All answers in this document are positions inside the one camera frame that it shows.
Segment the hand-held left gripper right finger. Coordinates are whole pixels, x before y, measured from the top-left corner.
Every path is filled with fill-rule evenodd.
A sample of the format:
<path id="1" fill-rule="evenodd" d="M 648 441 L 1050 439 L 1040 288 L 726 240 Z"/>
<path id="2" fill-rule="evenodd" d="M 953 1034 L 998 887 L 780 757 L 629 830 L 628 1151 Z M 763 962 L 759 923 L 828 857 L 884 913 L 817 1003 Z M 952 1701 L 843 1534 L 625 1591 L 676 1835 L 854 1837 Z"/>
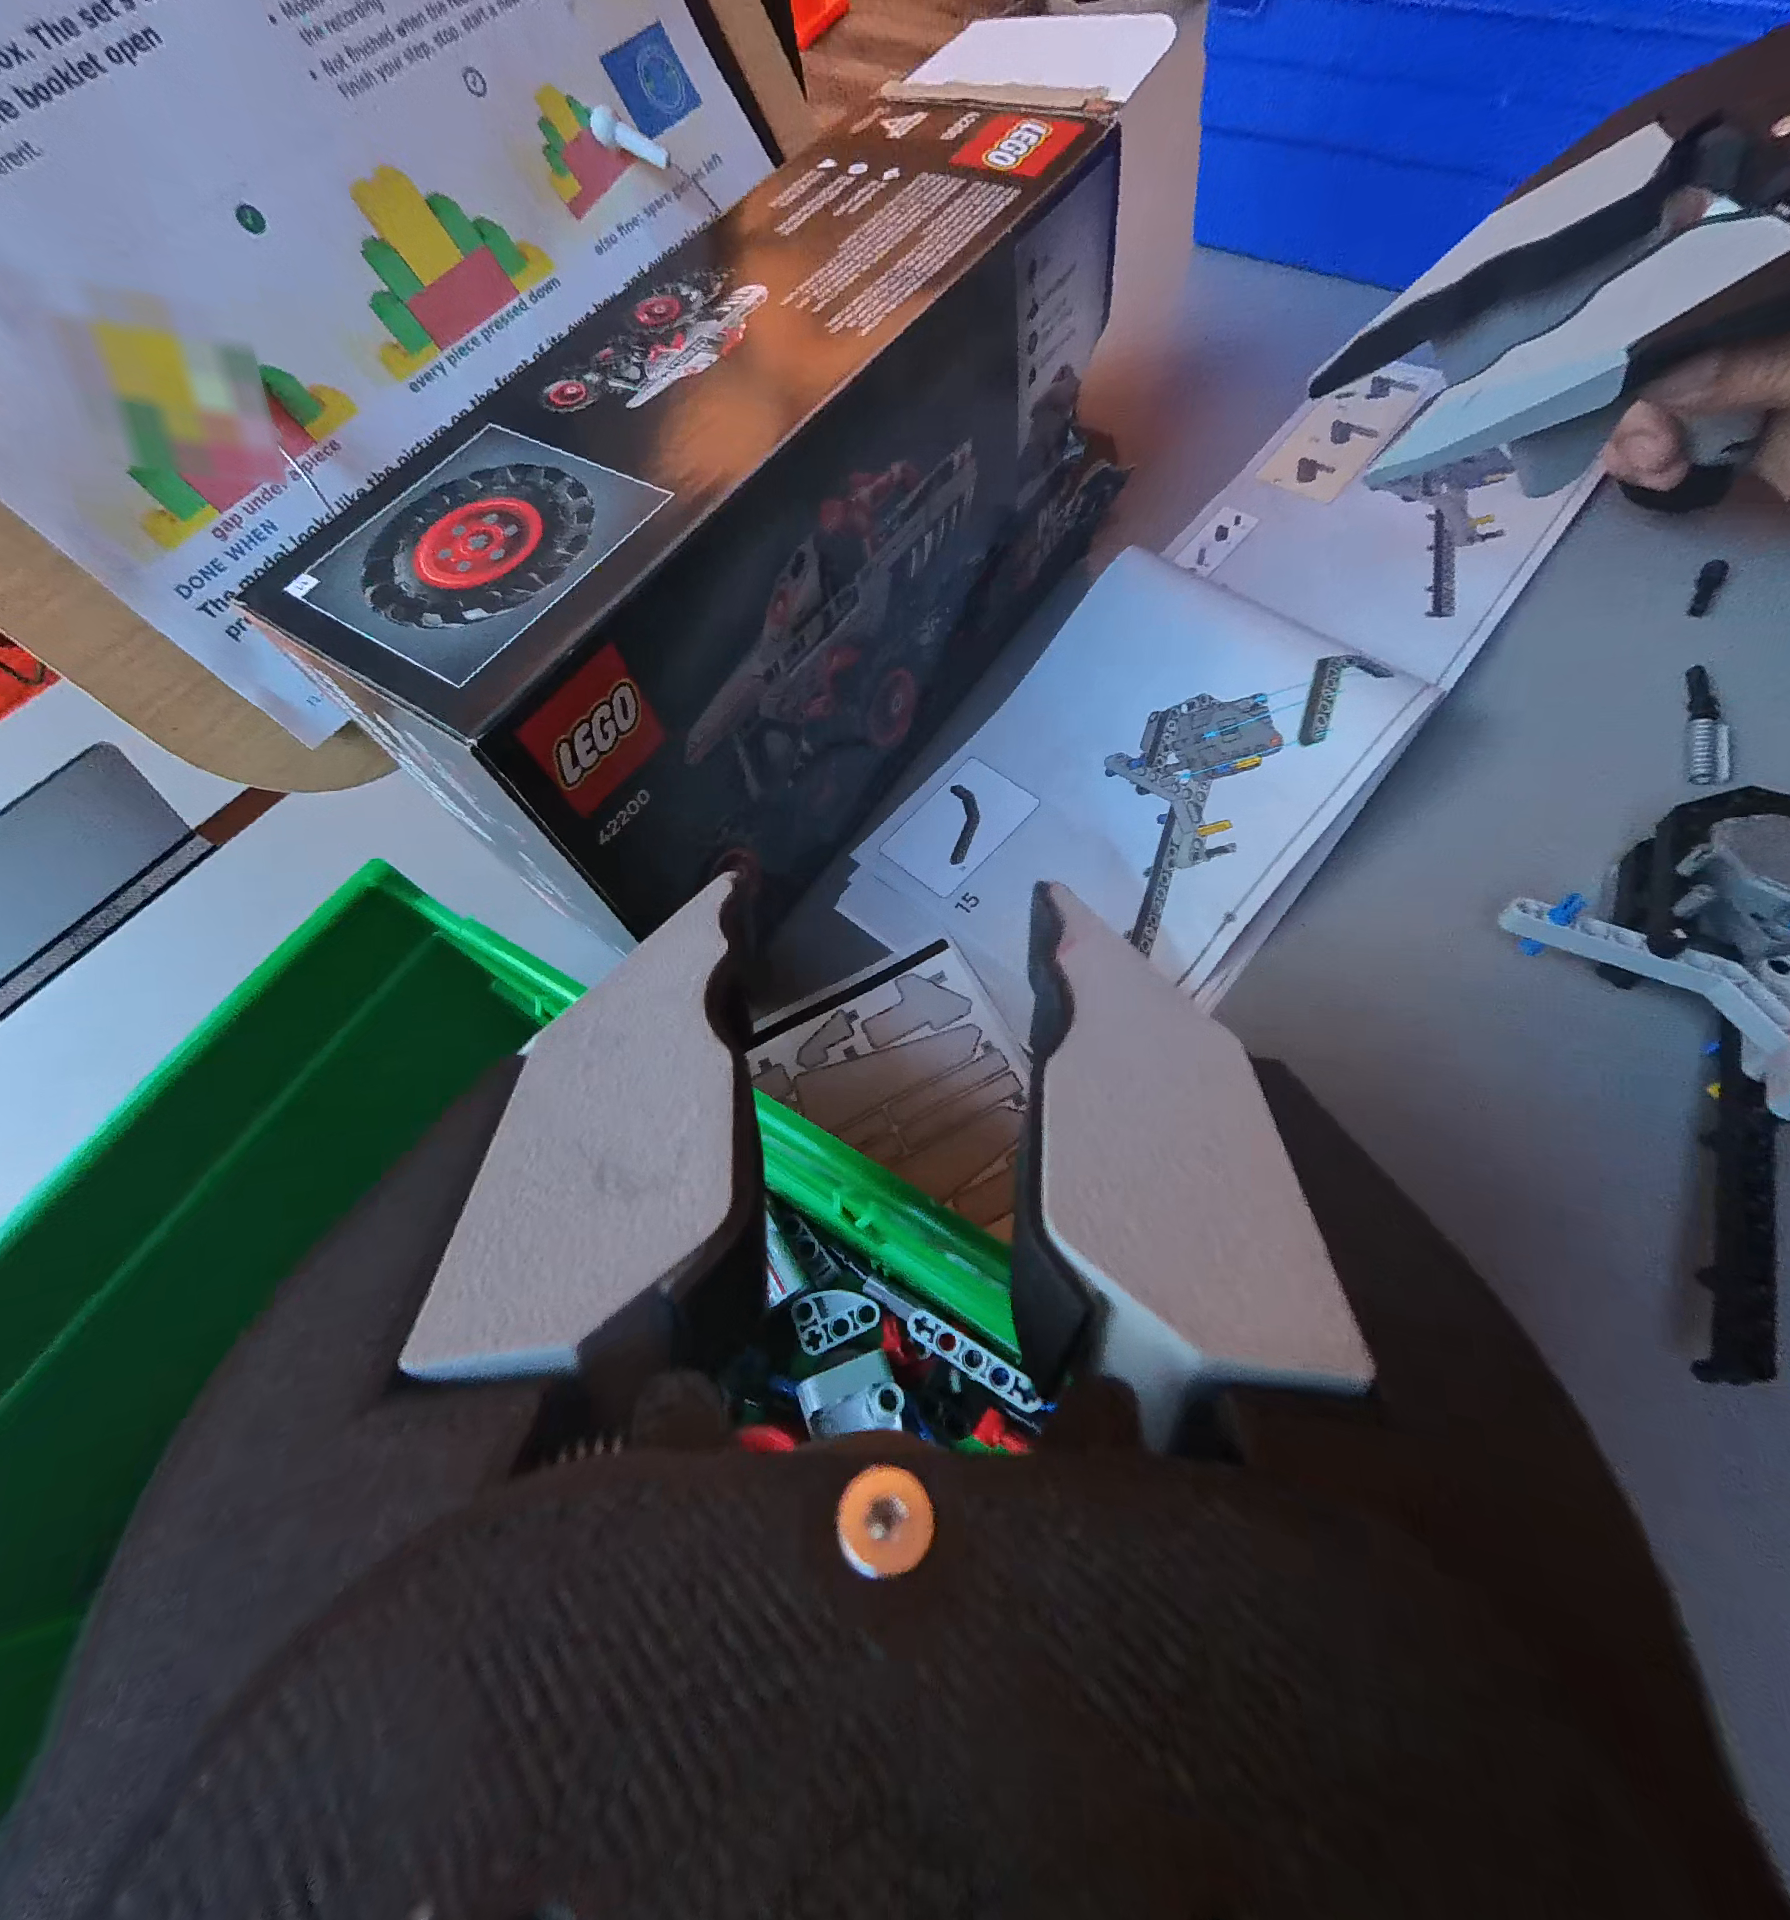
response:
<path id="1" fill-rule="evenodd" d="M 1233 1387 L 1368 1395 L 1372 1351 L 1243 1045 L 1065 885 L 1028 902 L 1013 1332 L 1172 1442 Z"/>

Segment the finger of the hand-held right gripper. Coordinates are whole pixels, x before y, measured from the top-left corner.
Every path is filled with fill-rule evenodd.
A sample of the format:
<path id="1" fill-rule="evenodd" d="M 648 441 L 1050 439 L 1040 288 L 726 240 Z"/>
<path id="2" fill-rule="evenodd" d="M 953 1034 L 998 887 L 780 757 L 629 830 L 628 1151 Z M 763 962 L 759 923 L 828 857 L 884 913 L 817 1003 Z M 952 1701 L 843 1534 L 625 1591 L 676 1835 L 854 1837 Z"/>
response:
<path id="1" fill-rule="evenodd" d="M 1502 459 L 1529 499 L 1559 492 L 1591 466 L 1632 395 L 1688 344 L 1694 316 L 1720 301 L 1737 320 L 1790 304 L 1790 213 L 1737 202 L 1663 204 L 1637 252 L 1554 325 L 1491 364 L 1441 384 L 1362 478 L 1409 496 L 1477 460 Z"/>
<path id="2" fill-rule="evenodd" d="M 1491 367 L 1578 308 L 1655 235 L 1682 186 L 1682 143 L 1657 122 L 1494 208 L 1310 379 L 1340 395 L 1411 354 L 1448 380 Z"/>

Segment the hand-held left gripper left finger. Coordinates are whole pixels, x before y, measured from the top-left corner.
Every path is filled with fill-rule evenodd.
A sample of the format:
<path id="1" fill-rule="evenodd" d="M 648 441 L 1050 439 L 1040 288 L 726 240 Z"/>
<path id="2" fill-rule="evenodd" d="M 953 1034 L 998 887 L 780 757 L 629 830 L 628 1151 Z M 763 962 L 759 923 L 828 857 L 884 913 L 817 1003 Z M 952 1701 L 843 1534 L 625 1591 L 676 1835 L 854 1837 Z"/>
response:
<path id="1" fill-rule="evenodd" d="M 574 1376 L 758 1247 L 741 885 L 713 876 L 541 1029 L 402 1342 L 408 1381 Z"/>

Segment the pile of lego pieces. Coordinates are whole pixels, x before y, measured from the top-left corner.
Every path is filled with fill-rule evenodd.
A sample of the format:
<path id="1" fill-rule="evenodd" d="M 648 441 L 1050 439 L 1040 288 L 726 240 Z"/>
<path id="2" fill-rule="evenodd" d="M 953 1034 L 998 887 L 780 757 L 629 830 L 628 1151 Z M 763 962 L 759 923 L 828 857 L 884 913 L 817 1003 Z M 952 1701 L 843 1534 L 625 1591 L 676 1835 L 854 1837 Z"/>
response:
<path id="1" fill-rule="evenodd" d="M 1037 1448 L 1051 1400 L 1025 1374 L 1001 1284 L 866 1252 L 781 1200 L 763 1251 L 763 1316 L 717 1376 L 739 1452 L 896 1433 L 978 1459 Z"/>

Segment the green plastic storage bin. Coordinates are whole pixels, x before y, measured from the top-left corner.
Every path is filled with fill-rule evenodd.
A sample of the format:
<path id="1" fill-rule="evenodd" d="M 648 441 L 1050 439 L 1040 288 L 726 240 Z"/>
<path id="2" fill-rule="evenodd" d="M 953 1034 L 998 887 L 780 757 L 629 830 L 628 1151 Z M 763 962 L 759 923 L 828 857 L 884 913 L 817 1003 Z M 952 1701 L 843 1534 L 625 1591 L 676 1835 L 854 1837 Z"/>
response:
<path id="1" fill-rule="evenodd" d="M 0 1916 L 502 1916 L 608 1838 L 656 1912 L 1051 1907 L 944 1653 L 533 1387 L 391 1384 L 574 996 L 369 866 L 0 1232 Z"/>

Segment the lego instruction booklet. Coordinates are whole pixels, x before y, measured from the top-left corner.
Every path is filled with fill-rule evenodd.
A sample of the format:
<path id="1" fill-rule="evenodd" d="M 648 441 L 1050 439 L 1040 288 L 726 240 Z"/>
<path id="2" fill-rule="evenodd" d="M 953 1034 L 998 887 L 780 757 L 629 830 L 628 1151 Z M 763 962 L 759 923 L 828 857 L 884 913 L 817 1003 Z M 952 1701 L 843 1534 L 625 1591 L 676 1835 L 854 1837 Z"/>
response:
<path id="1" fill-rule="evenodd" d="M 1389 483 L 1440 387 L 1389 363 L 1306 402 L 1161 554 L 1120 553 L 860 845 L 838 910 L 885 948 L 950 941 L 1020 1008 L 1057 883 L 1214 1000 L 1591 492 L 1527 496 L 1500 449 Z"/>

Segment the partly built lego model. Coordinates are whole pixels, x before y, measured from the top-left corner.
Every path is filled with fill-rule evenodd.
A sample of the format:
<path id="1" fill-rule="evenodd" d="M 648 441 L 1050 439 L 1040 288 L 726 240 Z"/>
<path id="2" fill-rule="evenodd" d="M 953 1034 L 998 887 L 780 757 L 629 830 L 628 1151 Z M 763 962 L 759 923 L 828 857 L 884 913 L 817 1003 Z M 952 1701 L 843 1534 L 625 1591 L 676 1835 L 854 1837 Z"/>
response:
<path id="1" fill-rule="evenodd" d="M 1777 1374 L 1777 1137 L 1790 1129 L 1790 792 L 1737 784 L 1662 815 L 1619 858 L 1601 910 L 1582 892 L 1507 901 L 1521 954 L 1692 996 L 1715 1021 L 1700 1145 L 1707 1156 L 1707 1347 L 1692 1374 Z"/>

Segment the black lego set box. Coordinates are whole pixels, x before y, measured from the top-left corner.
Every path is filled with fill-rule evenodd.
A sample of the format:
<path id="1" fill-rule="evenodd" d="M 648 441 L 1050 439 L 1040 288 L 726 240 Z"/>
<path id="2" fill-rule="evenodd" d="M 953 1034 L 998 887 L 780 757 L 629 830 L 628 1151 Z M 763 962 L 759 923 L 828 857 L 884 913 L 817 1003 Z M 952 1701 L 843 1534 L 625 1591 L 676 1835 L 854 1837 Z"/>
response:
<path id="1" fill-rule="evenodd" d="M 835 128 L 258 571 L 258 628 L 622 952 L 773 929 L 1087 551 L 1116 119 Z"/>

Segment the blue plastic bin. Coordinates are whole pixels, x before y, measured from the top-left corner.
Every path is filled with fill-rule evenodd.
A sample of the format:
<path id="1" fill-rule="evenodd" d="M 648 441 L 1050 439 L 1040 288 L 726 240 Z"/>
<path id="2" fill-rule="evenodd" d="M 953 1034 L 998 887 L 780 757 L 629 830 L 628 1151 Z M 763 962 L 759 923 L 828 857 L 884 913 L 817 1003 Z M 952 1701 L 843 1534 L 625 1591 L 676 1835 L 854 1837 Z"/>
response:
<path id="1" fill-rule="evenodd" d="M 1616 111 L 1790 3 L 1214 3 L 1191 237 L 1399 290 Z"/>

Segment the grey sticker sheet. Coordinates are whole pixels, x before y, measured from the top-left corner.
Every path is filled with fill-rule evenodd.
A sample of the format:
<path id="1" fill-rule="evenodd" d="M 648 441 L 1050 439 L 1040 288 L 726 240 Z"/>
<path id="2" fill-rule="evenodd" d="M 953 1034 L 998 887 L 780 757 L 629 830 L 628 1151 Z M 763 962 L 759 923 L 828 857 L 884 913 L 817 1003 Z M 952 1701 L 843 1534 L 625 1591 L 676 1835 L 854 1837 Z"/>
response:
<path id="1" fill-rule="evenodd" d="M 773 1014 L 754 1089 L 968 1225 L 1007 1242 L 1028 1055 L 937 939 Z"/>

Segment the white cardboard sheet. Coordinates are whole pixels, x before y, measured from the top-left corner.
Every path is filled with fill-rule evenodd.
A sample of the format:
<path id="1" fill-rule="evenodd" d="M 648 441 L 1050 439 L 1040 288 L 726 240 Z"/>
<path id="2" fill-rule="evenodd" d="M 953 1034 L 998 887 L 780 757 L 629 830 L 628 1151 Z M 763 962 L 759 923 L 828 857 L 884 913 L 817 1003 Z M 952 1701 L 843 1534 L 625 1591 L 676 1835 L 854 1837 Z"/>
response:
<path id="1" fill-rule="evenodd" d="M 887 105 L 1055 112 L 1126 109 L 1176 42 L 1169 13 L 1051 13 L 973 20 L 907 77 Z"/>

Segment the silver laptop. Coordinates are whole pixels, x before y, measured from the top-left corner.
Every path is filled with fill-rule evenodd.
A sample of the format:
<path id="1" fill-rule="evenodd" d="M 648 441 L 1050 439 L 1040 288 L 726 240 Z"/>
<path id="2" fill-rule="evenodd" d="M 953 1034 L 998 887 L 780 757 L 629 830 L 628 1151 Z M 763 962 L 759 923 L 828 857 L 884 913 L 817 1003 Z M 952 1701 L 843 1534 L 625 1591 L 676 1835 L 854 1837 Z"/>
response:
<path id="1" fill-rule="evenodd" d="M 116 745 L 0 810 L 0 1022 L 218 851 Z"/>

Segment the white wired earphones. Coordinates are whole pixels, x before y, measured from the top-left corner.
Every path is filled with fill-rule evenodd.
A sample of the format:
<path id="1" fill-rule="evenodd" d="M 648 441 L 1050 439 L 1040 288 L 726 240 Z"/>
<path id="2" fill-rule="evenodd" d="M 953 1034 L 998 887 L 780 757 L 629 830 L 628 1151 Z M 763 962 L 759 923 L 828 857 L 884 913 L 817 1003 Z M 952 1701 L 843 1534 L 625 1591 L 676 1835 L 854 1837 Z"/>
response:
<path id="1" fill-rule="evenodd" d="M 678 193 L 693 194 L 713 218 L 722 217 L 722 204 L 695 175 L 682 169 L 669 158 L 665 147 L 639 132 L 612 109 L 590 109 L 556 88 L 545 88 L 537 105 L 543 109 L 541 128 L 548 128 L 550 121 L 558 127 L 543 153 L 556 180 L 554 193 L 567 207 L 572 218 L 581 220 L 594 213 L 594 207 L 634 166 L 674 180 Z"/>

